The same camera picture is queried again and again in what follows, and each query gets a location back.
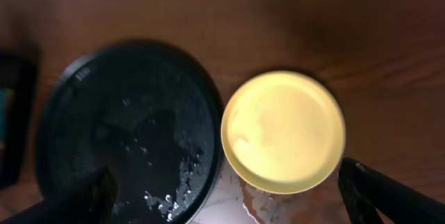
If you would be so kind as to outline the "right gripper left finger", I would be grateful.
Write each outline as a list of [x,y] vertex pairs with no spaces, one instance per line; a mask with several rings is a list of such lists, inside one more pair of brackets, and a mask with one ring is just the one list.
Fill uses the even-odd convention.
[[1,224],[109,223],[117,191],[111,170],[103,167]]

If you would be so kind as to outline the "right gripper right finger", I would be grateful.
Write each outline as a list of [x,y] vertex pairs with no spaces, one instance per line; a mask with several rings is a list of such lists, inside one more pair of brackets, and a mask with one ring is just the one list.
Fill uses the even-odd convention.
[[337,179],[351,223],[444,223],[444,204],[351,159],[341,161]]

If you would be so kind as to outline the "yellow plate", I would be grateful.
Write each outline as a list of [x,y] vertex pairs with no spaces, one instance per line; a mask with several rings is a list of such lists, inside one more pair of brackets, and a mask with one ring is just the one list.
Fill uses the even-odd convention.
[[327,179],[346,146],[343,112],[332,93],[284,70],[246,81],[228,101],[220,133],[225,156],[244,181],[283,195]]

